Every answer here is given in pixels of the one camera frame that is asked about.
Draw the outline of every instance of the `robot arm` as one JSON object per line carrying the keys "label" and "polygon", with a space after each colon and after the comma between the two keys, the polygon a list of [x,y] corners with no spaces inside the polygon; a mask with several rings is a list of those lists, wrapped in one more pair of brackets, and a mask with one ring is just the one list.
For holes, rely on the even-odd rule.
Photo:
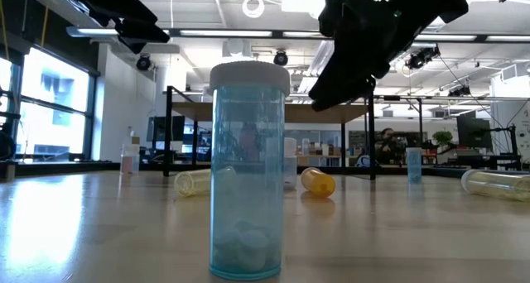
{"label": "robot arm", "polygon": [[316,111],[364,97],[437,17],[452,22],[468,12],[465,0],[325,0],[319,31],[335,51],[309,92]]}

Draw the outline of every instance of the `computer monitor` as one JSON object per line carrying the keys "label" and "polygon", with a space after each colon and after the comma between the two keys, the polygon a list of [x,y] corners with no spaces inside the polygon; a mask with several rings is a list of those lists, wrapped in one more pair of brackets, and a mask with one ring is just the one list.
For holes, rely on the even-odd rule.
{"label": "computer monitor", "polygon": [[[184,137],[184,120],[183,116],[171,117],[171,141],[181,142]],[[166,138],[166,117],[151,117],[147,124],[147,141],[153,141],[153,133],[157,130],[155,142],[163,142]]]}
{"label": "computer monitor", "polygon": [[458,117],[456,126],[461,146],[484,147],[493,150],[489,121],[480,118]]}

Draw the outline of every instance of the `fluorescent light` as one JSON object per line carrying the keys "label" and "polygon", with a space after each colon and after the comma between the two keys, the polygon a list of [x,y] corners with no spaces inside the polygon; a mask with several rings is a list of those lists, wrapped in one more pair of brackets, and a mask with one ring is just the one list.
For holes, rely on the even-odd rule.
{"label": "fluorescent light", "polygon": [[444,34],[421,34],[416,40],[421,41],[473,41],[477,36],[471,35],[444,35]]}
{"label": "fluorescent light", "polygon": [[272,31],[181,30],[181,36],[270,37]]}
{"label": "fluorescent light", "polygon": [[325,38],[318,31],[284,31],[283,36],[287,38]]}
{"label": "fluorescent light", "polygon": [[118,33],[114,29],[77,29],[79,34],[88,36],[116,36]]}
{"label": "fluorescent light", "polygon": [[103,28],[73,28],[78,34],[84,36],[117,36],[118,32],[114,29],[103,29]]}
{"label": "fluorescent light", "polygon": [[436,43],[413,42],[412,47],[417,48],[435,48]]}
{"label": "fluorescent light", "polygon": [[307,95],[307,94],[300,94],[300,93],[293,93],[293,94],[289,94],[289,97],[304,98],[304,97],[309,97],[309,95]]}
{"label": "fluorescent light", "polygon": [[488,36],[486,41],[525,41],[530,42],[530,36]]}

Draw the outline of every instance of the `white bottle cap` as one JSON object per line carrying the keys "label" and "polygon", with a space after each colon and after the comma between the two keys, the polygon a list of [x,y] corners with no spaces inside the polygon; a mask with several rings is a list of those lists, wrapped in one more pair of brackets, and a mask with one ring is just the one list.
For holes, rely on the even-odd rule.
{"label": "white bottle cap", "polygon": [[296,155],[296,139],[285,137],[283,139],[283,152],[285,156],[295,156]]}
{"label": "white bottle cap", "polygon": [[210,72],[210,92],[227,85],[271,86],[287,97],[291,91],[291,76],[279,65],[256,60],[216,65]]}

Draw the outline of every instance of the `window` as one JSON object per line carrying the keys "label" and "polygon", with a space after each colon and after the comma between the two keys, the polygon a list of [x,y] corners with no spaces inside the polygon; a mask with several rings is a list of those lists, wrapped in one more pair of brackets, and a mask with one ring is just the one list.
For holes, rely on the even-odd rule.
{"label": "window", "polygon": [[[10,61],[0,58],[0,89],[8,91],[11,89],[12,67]],[[7,111],[9,99],[6,96],[0,97],[0,112]],[[6,122],[5,117],[0,117],[0,123]]]}
{"label": "window", "polygon": [[89,75],[31,48],[24,59],[22,96],[86,111]]}
{"label": "window", "polygon": [[11,68],[10,61],[0,58],[0,88],[2,90],[11,89]]}
{"label": "window", "polygon": [[17,154],[86,153],[85,131],[94,78],[47,53],[31,48],[24,57]]}
{"label": "window", "polygon": [[17,153],[59,155],[82,153],[84,120],[81,114],[22,102],[17,132]]}

